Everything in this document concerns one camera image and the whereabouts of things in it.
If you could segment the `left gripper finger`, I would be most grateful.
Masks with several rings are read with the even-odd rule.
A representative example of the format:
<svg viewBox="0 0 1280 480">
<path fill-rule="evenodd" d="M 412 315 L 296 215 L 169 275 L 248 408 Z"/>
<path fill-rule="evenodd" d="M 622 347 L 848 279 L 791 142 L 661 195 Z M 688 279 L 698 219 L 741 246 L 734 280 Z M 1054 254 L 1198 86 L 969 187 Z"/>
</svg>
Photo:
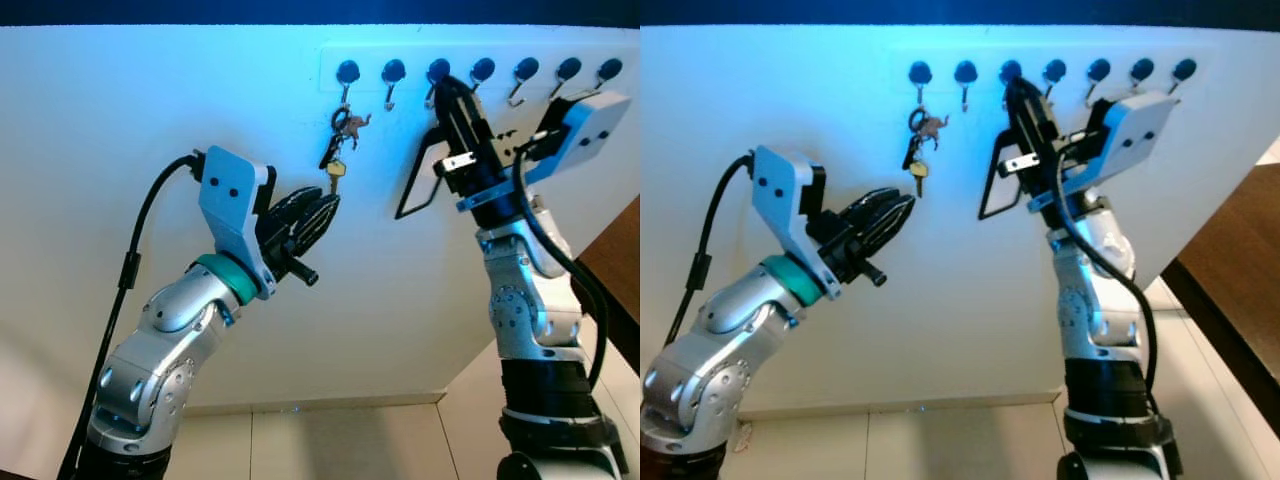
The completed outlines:
<svg viewBox="0 0 1280 480">
<path fill-rule="evenodd" d="M 288 253 L 291 256 L 306 255 L 326 233 L 339 205 L 339 200 L 315 200 L 305 206 L 298 219 L 291 225 Z"/>
<path fill-rule="evenodd" d="M 909 219 L 916 197 L 899 188 L 873 189 L 845 209 L 856 236 L 896 236 Z"/>
<path fill-rule="evenodd" d="M 914 202 L 887 202 L 877 207 L 861 229 L 861 253 L 867 257 L 879 252 L 909 219 Z"/>
<path fill-rule="evenodd" d="M 276 201 L 271 206 L 271 218 L 293 229 L 326 229 L 339 205 L 339 195 L 308 186 Z"/>
</svg>

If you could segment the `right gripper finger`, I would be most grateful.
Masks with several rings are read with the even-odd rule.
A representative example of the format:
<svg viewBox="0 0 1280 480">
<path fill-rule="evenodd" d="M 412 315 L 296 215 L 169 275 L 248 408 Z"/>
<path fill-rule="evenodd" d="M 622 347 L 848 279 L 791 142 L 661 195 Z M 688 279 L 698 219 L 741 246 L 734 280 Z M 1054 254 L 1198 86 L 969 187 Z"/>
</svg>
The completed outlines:
<svg viewBox="0 0 1280 480">
<path fill-rule="evenodd" d="M 1033 143 L 1034 123 L 1034 87 L 1027 79 L 1010 79 L 1004 93 L 1004 106 L 1009 116 L 1009 129 L 1012 132 L 1015 143 L 1023 154 L 1036 151 Z"/>
<path fill-rule="evenodd" d="M 436 82 L 436 119 L 452 154 L 471 151 L 468 101 L 470 91 L 460 79 L 442 78 Z"/>
<path fill-rule="evenodd" d="M 1060 137 L 1060 132 L 1046 96 L 1043 96 L 1043 93 L 1034 84 L 1033 87 L 1036 91 L 1033 106 L 1036 129 L 1033 133 L 1033 143 L 1036 151 L 1041 151 L 1047 147 L 1052 147 L 1053 141 Z"/>
<path fill-rule="evenodd" d="M 448 79 L 448 116 L 468 148 L 493 148 L 483 101 L 457 78 Z"/>
</svg>

